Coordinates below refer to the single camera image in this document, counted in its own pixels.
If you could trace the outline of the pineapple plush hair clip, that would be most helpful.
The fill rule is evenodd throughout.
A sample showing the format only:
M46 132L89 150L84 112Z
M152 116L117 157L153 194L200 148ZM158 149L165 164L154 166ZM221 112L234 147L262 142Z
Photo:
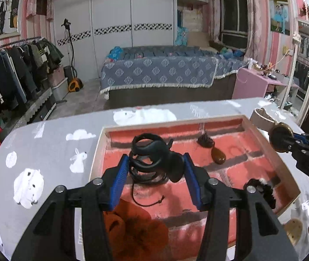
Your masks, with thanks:
M288 222L283 224L283 228L291 244L295 246L299 242L302 235L303 231L302 221L297 218L290 219Z

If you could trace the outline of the black scrunchie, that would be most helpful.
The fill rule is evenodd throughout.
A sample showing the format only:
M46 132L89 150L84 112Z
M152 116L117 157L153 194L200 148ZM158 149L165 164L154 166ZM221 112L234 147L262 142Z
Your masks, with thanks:
M274 210L276 207L276 199L273 195L272 187L259 179L250 179L246 184L244 184L244 189L248 187L254 187L268 203L268 205Z

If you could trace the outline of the white framed standing mirror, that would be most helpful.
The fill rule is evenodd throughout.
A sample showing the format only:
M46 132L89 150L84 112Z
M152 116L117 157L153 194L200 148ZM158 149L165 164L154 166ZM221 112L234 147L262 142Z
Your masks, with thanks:
M280 109L298 126L309 110L309 21L297 20L293 35L294 51Z

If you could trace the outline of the cream tray with red lining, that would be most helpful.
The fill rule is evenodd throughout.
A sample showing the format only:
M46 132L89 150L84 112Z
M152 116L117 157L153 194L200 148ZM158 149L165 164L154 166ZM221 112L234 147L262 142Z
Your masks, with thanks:
M297 260L282 214L300 194L243 115L107 128L82 188L86 260Z

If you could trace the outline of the grey bear print tablecloth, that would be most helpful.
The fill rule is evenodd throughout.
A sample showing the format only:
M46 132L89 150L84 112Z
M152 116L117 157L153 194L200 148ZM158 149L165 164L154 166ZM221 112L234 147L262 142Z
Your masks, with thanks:
M287 123L296 133L303 130L293 121L293 117L281 111L274 103L263 98L239 100L185 102L148 106L144 109L169 110L177 120L202 119L225 115L243 114L248 119L255 108L267 111L277 121ZM98 138L103 127L115 126L114 110L91 112L55 120L26 125L12 131L0 146L0 252L11 259L21 236L29 222L42 205L39 199L30 209L25 209L13 199L13 183L25 169L40 170L44 177L44 188L41 199L45 200L57 185L69 189L84 186L88 183L92 159L97 147ZM86 130L82 139L66 140L68 134L76 130ZM87 152L84 161L84 173L74 174L68 162L78 151ZM309 222L309 177L296 168L296 161L290 154L279 154L291 171L301 194L289 210L281 215L280 221L287 222L290 214L300 214L304 226Z

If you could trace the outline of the pink dresser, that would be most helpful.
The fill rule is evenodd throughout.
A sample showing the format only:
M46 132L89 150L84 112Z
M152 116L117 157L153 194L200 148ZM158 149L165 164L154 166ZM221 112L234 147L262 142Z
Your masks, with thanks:
M274 73L275 80L263 76L259 71L240 68L236 74L232 99L265 98L272 94L275 102L280 104L285 97L289 78L282 74Z

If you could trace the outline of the orange scrunchie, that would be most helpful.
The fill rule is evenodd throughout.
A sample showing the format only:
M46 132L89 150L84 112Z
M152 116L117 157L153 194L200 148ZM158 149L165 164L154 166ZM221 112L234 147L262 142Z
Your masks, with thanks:
M161 260L169 230L141 207L121 199L104 223L114 260Z

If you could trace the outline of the pink curtain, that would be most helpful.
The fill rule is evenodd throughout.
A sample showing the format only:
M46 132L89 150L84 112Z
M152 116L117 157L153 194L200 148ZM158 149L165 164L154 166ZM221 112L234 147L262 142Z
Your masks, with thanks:
M262 0L247 0L247 17L248 17L248 40L245 55L248 58L260 61L261 36L262 36L262 15L264 14Z

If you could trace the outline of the pink storage boxes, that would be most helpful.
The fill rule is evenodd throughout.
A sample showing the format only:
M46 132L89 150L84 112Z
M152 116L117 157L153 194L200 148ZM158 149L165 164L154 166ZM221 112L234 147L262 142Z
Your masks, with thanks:
M68 94L68 78L65 77L63 66L58 67L52 74L48 74L48 82L55 100L63 100Z

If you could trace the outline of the garment steamer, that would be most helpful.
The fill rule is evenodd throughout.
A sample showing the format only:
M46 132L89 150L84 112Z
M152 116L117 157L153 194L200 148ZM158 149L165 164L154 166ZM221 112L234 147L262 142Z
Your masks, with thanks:
M65 30L67 31L68 41L70 43L71 52L72 52L72 57L71 57L70 65L69 65L70 68L71 68L72 79L71 79L71 81L68 84L68 90L69 90L69 92L79 92L79 91L81 91L83 89L84 84L78 78L77 70L74 67L75 51L74 51L74 46L73 46L73 43L72 43L72 36L71 36L70 25L71 25L71 23L69 22L69 20L67 18L65 18L64 21L63 21L62 27L64 27Z

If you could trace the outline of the clothes rack with garments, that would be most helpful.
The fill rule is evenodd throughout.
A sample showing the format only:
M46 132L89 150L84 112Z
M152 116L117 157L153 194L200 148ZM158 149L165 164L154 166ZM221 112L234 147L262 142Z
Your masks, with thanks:
M12 130L49 117L56 100L48 74L63 57L45 38L0 46L0 145Z

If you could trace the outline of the bed with blue cover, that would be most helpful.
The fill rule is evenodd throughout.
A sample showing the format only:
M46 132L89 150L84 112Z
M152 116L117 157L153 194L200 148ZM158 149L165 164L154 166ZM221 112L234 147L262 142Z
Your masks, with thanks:
M101 69L100 95L111 109L229 100L247 62L199 47L115 47Z

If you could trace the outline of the white sliding wardrobe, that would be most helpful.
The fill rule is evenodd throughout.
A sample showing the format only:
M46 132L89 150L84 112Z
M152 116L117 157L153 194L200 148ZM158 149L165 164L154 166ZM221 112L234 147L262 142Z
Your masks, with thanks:
M188 0L207 3L208 0ZM173 45L177 36L178 0L55 0L55 41L72 57L68 34L62 27L71 23L74 67L82 82L101 77L106 56L116 46Z

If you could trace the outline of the couple photo right wall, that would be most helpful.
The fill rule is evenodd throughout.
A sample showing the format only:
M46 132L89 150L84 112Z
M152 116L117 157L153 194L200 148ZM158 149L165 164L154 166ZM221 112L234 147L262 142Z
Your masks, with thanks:
M290 17L288 0L270 1L270 30L290 35Z

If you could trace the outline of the wedding photo left wall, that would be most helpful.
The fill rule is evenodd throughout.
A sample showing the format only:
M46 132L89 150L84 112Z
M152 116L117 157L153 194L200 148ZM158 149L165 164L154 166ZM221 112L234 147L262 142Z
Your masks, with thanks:
M0 40L20 36L24 0L0 0Z

